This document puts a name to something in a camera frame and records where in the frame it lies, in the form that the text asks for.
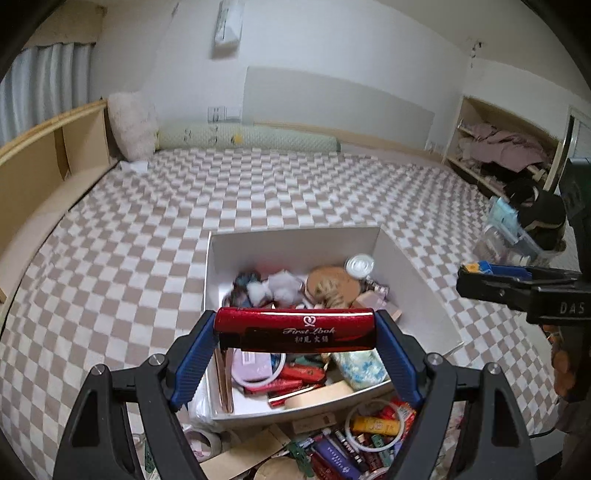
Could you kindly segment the blue floral brocade pouch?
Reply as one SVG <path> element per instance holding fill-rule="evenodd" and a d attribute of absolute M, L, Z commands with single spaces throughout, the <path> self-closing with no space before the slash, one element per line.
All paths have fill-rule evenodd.
<path fill-rule="evenodd" d="M 336 352 L 332 353 L 332 360 L 353 391 L 372 388 L 390 380 L 376 349 Z"/>

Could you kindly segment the red glitter lighter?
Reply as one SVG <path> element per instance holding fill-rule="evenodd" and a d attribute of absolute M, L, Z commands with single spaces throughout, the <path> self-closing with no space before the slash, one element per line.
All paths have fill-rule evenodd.
<path fill-rule="evenodd" d="M 224 348 L 269 353 L 335 353 L 377 346 L 370 309 L 245 309 L 223 307 L 214 331 Z"/>

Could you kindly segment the clear plastic storage bin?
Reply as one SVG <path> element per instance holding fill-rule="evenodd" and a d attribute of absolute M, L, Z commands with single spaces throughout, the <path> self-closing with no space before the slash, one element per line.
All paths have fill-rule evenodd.
<path fill-rule="evenodd" d="M 492 197 L 473 253 L 479 260 L 522 267 L 549 267 L 560 250 L 543 250 L 521 227 L 518 213 L 503 198 Z"/>

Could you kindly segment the red snack packet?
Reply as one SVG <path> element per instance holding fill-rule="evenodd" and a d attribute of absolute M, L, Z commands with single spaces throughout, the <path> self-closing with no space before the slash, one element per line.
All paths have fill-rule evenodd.
<path fill-rule="evenodd" d="M 412 422 L 415 419 L 416 411 L 408 402 L 393 398 L 392 403 L 396 407 L 397 415 L 405 422 Z"/>

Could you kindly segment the red printed tape roll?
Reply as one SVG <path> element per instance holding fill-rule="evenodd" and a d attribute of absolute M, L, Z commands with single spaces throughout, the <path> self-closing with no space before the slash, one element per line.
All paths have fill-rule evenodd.
<path fill-rule="evenodd" d="M 183 429 L 183 434 L 198 463 L 222 452 L 222 441 L 216 433 L 188 426 Z"/>

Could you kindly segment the plywood rectangular block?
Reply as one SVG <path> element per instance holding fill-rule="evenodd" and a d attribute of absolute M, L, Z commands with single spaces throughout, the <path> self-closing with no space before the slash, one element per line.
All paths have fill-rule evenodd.
<path fill-rule="evenodd" d="M 290 444 L 290 438 L 273 425 L 249 440 L 201 464 L 208 479 L 232 479 L 256 467 Z"/>

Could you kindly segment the yellow tube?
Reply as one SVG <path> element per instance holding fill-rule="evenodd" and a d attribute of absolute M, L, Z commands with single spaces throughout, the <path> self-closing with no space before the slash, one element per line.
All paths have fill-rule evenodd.
<path fill-rule="evenodd" d="M 372 416 L 355 416 L 353 417 L 349 429 L 356 433 L 368 433 L 396 437 L 401 431 L 401 422 L 396 419 L 383 419 Z"/>

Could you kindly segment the checkered bed sheet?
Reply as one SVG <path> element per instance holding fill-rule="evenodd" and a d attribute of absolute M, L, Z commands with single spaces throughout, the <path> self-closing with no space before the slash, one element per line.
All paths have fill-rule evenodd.
<path fill-rule="evenodd" d="M 37 479 L 51 477 L 87 371 L 143 361 L 198 319 L 216 231 L 381 225 L 443 300 L 454 360 L 506 372 L 527 428 L 555 406 L 542 348 L 508 309 L 458 296 L 488 200 L 454 173 L 372 156 L 156 154 L 114 169 L 61 219 L 28 266 L 1 336 L 1 428 Z"/>

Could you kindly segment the white cardboard shoe box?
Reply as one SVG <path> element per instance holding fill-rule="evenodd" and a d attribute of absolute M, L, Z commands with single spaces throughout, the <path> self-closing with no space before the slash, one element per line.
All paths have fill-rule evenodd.
<path fill-rule="evenodd" d="M 211 235 L 205 262 L 204 307 L 216 310 L 231 290 L 236 275 L 256 270 L 267 276 L 287 270 L 305 279 L 322 266 L 343 266 L 346 260 L 367 254 L 375 261 L 373 280 L 389 287 L 389 299 L 402 311 L 397 324 L 414 336 L 426 352 L 447 356 L 462 340 L 443 301 L 411 262 L 410 256 L 377 226 L 328 227 L 217 233 Z M 226 412 L 219 399 L 215 365 L 208 366 L 200 387 L 207 394 L 208 416 L 215 422 L 240 426 L 277 423 L 352 407 L 360 402 L 389 394 L 386 381 L 364 390 L 341 391 L 329 395 L 315 390 L 315 400 L 298 408 L 271 407 L 266 396 L 246 396 L 233 387 L 233 410 Z"/>

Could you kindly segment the green clothes peg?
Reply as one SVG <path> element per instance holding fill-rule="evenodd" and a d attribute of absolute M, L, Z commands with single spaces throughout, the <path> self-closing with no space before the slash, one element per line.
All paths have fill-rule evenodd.
<path fill-rule="evenodd" d="M 305 478 L 313 478 L 315 476 L 314 469 L 311 468 L 310 460 L 308 460 L 308 454 L 303 447 L 298 445 L 297 442 L 291 441 L 287 444 L 287 451 L 290 452 L 290 456 L 297 462 L 297 468 L 304 474 Z"/>

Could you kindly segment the wooden side shelf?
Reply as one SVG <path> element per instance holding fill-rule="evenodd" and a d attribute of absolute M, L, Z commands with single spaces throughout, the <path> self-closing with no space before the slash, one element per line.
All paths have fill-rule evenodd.
<path fill-rule="evenodd" d="M 1 148 L 1 302 L 57 223 L 111 168 L 104 100 L 59 114 Z"/>

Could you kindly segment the fluffy white cushion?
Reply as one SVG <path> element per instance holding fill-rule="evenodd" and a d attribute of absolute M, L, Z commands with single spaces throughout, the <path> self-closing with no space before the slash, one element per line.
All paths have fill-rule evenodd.
<path fill-rule="evenodd" d="M 129 162 L 147 161 L 156 151 L 158 123 L 155 109 L 139 92 L 117 92 L 107 98 L 113 137 Z"/>

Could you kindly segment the green long bolster pillow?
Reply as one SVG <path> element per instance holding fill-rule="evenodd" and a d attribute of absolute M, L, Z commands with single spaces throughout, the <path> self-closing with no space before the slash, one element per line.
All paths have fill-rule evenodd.
<path fill-rule="evenodd" d="M 287 152 L 341 151 L 335 136 L 238 123 L 169 123 L 159 128 L 157 149 L 260 149 Z"/>

